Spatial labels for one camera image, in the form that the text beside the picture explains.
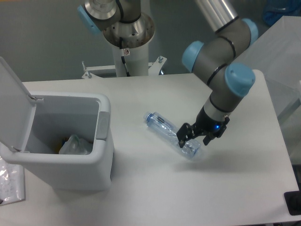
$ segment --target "white table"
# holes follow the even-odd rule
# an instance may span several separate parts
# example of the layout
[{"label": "white table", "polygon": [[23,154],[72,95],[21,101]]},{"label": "white table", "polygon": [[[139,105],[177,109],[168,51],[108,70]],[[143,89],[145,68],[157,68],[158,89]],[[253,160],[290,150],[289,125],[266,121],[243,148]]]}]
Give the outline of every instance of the white table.
[{"label": "white table", "polygon": [[298,187],[260,73],[224,135],[194,161],[177,154],[143,121],[147,111],[157,111],[177,126],[194,123],[211,91],[193,74],[25,85],[108,96],[112,185],[105,192],[58,191],[25,171],[26,201],[0,207],[1,225],[225,226],[301,219],[290,216],[285,204],[284,192]]}]

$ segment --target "white mounting stand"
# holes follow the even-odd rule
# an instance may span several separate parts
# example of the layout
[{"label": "white mounting stand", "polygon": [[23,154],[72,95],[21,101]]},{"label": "white mounting stand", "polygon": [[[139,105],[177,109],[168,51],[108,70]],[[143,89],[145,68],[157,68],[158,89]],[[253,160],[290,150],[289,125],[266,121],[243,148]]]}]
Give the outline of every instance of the white mounting stand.
[{"label": "white mounting stand", "polygon": [[[149,63],[149,76],[164,74],[162,71],[162,67],[167,61],[167,58],[159,56],[155,62]],[[96,67],[86,67],[84,62],[83,69],[84,75],[82,76],[83,79],[92,79],[97,77],[106,78],[108,74],[116,74],[115,65],[109,66],[96,66]]]}]

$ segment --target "plastic wrapper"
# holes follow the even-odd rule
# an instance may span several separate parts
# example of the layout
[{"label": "plastic wrapper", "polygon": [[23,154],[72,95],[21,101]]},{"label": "plastic wrapper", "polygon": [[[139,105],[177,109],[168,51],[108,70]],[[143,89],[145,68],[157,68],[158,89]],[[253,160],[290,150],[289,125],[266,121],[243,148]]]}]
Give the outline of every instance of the plastic wrapper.
[{"label": "plastic wrapper", "polygon": [[24,168],[0,157],[0,206],[25,200]]}]

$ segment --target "silver cylinder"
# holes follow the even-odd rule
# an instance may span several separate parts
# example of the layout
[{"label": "silver cylinder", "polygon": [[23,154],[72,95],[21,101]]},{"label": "silver cylinder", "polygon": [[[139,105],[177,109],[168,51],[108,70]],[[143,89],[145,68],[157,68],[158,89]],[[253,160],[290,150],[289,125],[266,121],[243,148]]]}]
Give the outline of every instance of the silver cylinder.
[{"label": "silver cylinder", "polygon": [[107,20],[114,16],[117,3],[114,0],[86,0],[85,8],[92,17]]},{"label": "silver cylinder", "polygon": [[195,0],[215,32],[237,17],[237,12],[228,0]]}]

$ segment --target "white plastic bin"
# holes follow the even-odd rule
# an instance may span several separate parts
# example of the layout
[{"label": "white plastic bin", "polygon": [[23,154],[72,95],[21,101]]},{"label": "white plastic bin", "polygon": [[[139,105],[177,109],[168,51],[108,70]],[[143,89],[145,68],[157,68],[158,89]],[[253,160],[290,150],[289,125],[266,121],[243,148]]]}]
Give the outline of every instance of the white plastic bin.
[{"label": "white plastic bin", "polygon": [[[32,92],[0,57],[0,156],[53,188],[105,190],[111,185],[111,107],[101,94]],[[88,155],[56,152],[76,134],[93,142]]]}]

